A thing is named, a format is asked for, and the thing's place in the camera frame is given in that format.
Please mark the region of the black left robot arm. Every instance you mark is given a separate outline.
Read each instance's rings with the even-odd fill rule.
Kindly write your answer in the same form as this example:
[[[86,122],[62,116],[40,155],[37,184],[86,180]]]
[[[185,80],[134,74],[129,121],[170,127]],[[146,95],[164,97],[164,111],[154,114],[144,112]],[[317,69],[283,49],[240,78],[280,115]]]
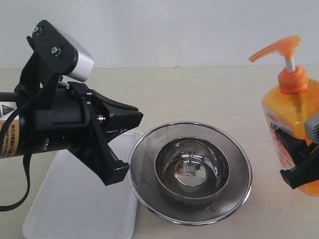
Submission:
[[[17,86],[0,95],[0,156],[22,156],[26,176],[34,154],[68,150],[105,185],[124,180],[129,165],[109,142],[136,128],[143,114],[138,108],[113,101],[87,85],[60,83],[52,78]]]

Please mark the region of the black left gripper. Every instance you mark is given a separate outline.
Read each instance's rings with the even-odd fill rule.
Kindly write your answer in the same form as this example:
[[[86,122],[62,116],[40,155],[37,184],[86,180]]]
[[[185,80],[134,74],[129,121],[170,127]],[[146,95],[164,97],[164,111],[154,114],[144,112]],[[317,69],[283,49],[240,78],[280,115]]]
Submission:
[[[104,185],[122,182],[130,166],[118,159],[108,143],[138,127],[143,113],[83,83],[63,83],[61,78],[15,87],[20,108],[17,155],[71,149]]]

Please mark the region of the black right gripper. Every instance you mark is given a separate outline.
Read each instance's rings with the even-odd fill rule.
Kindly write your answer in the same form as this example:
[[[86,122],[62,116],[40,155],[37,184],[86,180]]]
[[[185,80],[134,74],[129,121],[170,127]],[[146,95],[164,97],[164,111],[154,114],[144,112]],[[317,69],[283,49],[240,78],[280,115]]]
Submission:
[[[280,175],[283,181],[292,189],[305,186],[319,179],[319,145],[307,145],[304,139],[295,138],[278,128],[275,135],[290,157],[294,167],[282,166]]]

